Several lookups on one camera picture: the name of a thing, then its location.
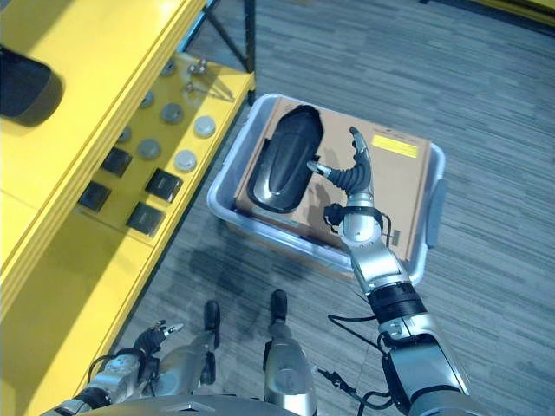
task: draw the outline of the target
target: yellow shelf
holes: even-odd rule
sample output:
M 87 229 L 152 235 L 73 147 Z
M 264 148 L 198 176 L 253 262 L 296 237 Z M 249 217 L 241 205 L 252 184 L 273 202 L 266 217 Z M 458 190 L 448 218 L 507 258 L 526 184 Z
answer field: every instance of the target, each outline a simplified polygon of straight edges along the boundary
M 154 104 L 137 110 L 129 121 L 131 140 L 116 145 L 134 157 L 123 176 L 102 169 L 95 173 L 94 181 L 111 189 L 105 205 L 98 213 L 74 205 L 4 317 L 2 414 L 35 415 L 82 388 L 88 365 L 109 350 L 247 91 L 254 88 L 253 75 L 211 65 L 234 99 L 183 95 L 183 83 L 189 81 L 184 68 L 194 62 L 188 59 L 177 61 L 174 75 L 157 79 L 151 88 Z M 199 88 L 203 85 L 201 79 L 193 81 Z M 204 85 L 218 90 L 215 83 Z M 160 120 L 168 101 L 184 109 L 185 118 L 178 125 Z M 197 137 L 193 131 L 193 121 L 200 115 L 216 121 L 216 133 L 210 138 Z M 161 144 L 161 155 L 153 161 L 136 153 L 146 137 Z M 174 154 L 183 149 L 197 156 L 191 172 L 173 167 Z M 171 204 L 144 191 L 156 167 L 183 180 Z M 166 214 L 153 237 L 125 226 L 138 201 Z
M 0 14 L 2 44 L 50 65 L 63 85 L 38 127 L 1 120 L 2 318 L 203 4 L 13 0 Z
M 527 17 L 537 22 L 555 26 L 555 0 L 523 0 L 518 3 L 505 0 L 474 0 L 495 9 Z

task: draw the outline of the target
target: black cylindrical object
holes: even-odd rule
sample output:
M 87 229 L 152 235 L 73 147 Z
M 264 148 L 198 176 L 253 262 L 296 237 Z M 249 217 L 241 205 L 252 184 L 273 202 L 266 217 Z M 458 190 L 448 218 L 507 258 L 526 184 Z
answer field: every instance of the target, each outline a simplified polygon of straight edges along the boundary
M 91 409 L 110 405 L 108 394 L 99 387 L 85 387 L 74 399 L 87 403 Z
M 427 312 L 412 283 L 397 283 L 379 288 L 368 295 L 368 300 L 379 323 Z

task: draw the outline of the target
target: plastic bin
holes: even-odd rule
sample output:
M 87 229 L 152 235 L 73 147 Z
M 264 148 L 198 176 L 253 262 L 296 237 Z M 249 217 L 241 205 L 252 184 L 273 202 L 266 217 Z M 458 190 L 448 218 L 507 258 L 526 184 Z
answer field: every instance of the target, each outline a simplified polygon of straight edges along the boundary
M 212 212 L 238 227 L 242 232 L 265 240 L 279 248 L 295 254 L 301 254 L 318 261 L 322 266 L 340 273 L 352 273 L 349 255 L 337 248 L 325 244 L 316 244 L 297 234 L 282 230 L 277 226 L 266 224 L 257 218 L 247 217 L 235 210 L 234 195 L 239 181 L 245 171 L 254 147 L 262 133 L 266 121 L 271 115 L 277 99 L 281 94 L 266 94 L 254 103 L 246 123 L 235 139 L 230 152 L 218 176 L 207 195 L 207 203 Z M 428 249 L 435 246 L 441 216 L 441 207 L 445 196 L 445 154 L 432 144 L 423 209 L 418 220 L 418 231 L 410 261 L 403 262 L 413 284 L 423 277 Z

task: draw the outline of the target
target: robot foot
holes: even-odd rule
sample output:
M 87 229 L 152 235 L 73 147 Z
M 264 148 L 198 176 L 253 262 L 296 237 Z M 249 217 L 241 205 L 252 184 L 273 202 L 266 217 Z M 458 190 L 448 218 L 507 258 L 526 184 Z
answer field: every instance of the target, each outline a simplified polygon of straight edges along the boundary
M 205 331 L 214 333 L 214 349 L 219 346 L 219 305 L 216 301 L 205 303 Z
M 270 325 L 277 320 L 285 322 L 285 318 L 287 317 L 287 294 L 281 289 L 274 290 L 271 294 L 270 314 Z

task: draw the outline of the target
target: round gray button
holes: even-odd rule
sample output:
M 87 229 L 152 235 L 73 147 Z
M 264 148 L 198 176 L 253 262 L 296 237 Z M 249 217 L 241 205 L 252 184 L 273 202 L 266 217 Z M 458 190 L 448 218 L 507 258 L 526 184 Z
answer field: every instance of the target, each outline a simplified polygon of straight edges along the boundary
M 216 131 L 216 121 L 209 115 L 201 115 L 194 121 L 194 132 L 200 137 L 210 137 Z
M 139 108 L 148 108 L 153 105 L 154 102 L 154 94 L 152 91 L 148 91 L 145 98 L 142 99 L 140 102 Z
M 139 153 L 139 156 L 141 156 L 143 159 L 152 160 L 160 156 L 160 153 L 162 152 L 162 148 L 160 147 L 160 145 L 156 140 L 144 139 L 137 146 L 137 152 Z
M 125 126 L 120 136 L 118 137 L 118 143 L 125 143 L 131 139 L 131 127 Z
M 175 155 L 173 164 L 180 171 L 190 172 L 197 165 L 197 157 L 190 150 L 182 150 Z
M 179 104 L 170 102 L 162 108 L 160 116 L 168 124 L 178 124 L 183 120 L 183 108 Z
M 175 60 L 173 58 L 170 58 L 167 64 L 164 65 L 164 68 L 162 68 L 162 72 L 160 72 L 160 75 L 170 76 L 170 75 L 173 75 L 174 72 L 175 72 Z

